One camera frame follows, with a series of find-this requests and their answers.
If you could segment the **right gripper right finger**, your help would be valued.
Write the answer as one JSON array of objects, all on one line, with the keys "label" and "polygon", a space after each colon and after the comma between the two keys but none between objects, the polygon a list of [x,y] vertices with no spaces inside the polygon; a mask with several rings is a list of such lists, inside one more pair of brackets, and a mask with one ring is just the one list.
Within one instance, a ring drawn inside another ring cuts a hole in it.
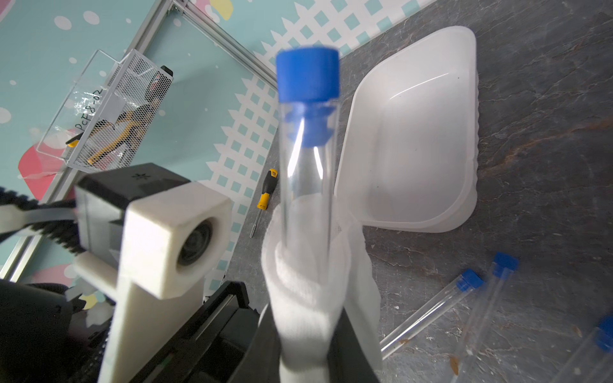
[{"label": "right gripper right finger", "polygon": [[351,321],[341,313],[327,354],[330,382],[378,383],[378,377],[362,352]]}]

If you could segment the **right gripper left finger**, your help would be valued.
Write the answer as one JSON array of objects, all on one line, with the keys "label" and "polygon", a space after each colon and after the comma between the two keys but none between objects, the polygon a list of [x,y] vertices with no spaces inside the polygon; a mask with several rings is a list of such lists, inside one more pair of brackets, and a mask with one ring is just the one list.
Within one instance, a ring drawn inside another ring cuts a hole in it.
[{"label": "right gripper left finger", "polygon": [[281,342],[272,309],[266,306],[247,354],[239,368],[239,382],[280,382]]}]

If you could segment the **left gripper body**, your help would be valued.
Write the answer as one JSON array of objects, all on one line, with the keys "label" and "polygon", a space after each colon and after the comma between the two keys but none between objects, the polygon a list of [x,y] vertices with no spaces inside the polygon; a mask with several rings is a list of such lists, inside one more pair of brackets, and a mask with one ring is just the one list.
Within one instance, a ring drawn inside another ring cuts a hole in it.
[{"label": "left gripper body", "polygon": [[[113,320],[86,325],[86,301],[59,283],[1,283],[1,380],[96,382],[110,355]],[[164,342],[132,382],[229,382],[259,314],[243,282],[225,282]]]}]

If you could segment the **test tube blue cap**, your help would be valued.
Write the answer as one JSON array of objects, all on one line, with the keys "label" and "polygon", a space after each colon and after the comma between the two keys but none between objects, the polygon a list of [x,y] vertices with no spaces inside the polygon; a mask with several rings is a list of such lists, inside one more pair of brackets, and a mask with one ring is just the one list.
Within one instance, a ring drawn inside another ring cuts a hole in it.
[{"label": "test tube blue cap", "polygon": [[339,52],[324,46],[276,57],[282,254],[307,279],[327,279],[338,130]]},{"label": "test tube blue cap", "polygon": [[406,346],[442,314],[450,311],[484,283],[485,281],[475,271],[470,269],[464,271],[380,341],[382,359],[387,359]]},{"label": "test tube blue cap", "polygon": [[469,382],[469,375],[477,363],[485,336],[493,324],[493,315],[499,306],[503,290],[517,271],[519,263],[512,255],[496,253],[458,347],[450,358],[451,375],[448,382]]}]

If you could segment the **yellow black screwdriver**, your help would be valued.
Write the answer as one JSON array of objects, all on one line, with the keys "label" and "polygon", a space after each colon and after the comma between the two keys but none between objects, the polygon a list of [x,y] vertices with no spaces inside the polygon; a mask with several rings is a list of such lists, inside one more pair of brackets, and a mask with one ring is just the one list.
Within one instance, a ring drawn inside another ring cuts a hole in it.
[{"label": "yellow black screwdriver", "polygon": [[267,172],[266,176],[264,177],[260,200],[257,204],[258,214],[255,218],[255,222],[252,225],[252,229],[250,231],[249,238],[254,237],[256,230],[258,228],[258,224],[260,222],[261,215],[263,214],[263,212],[268,210],[271,196],[276,190],[276,187],[278,184],[278,177],[279,177],[279,173],[276,169],[270,169]]}]

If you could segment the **clear labelled plastic bag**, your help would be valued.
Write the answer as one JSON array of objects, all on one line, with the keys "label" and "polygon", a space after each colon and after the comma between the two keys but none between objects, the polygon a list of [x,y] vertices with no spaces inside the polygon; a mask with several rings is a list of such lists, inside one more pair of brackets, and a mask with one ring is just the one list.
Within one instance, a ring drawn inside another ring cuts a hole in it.
[{"label": "clear labelled plastic bag", "polygon": [[93,125],[110,87],[110,75],[118,61],[101,49],[94,52],[82,71],[70,82],[70,91],[36,147],[42,156],[60,161],[70,158],[67,141]]}]

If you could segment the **white plastic tray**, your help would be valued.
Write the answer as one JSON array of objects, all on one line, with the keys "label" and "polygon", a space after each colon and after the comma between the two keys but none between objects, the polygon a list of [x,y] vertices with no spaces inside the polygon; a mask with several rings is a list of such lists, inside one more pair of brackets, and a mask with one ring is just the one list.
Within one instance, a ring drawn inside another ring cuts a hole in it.
[{"label": "white plastic tray", "polygon": [[442,233],[477,204],[477,40],[438,30],[379,63],[354,93],[335,195],[370,227]]}]

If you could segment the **yellow handled pliers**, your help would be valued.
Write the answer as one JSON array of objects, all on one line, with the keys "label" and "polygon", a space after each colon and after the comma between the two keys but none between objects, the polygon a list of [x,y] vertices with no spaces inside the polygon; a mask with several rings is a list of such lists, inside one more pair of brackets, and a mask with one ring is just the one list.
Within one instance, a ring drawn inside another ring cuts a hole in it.
[{"label": "yellow handled pliers", "polygon": [[149,113],[137,110],[121,113],[114,123],[99,119],[86,140],[86,163],[97,166],[122,145],[135,152],[134,145],[142,142],[152,120]]}]

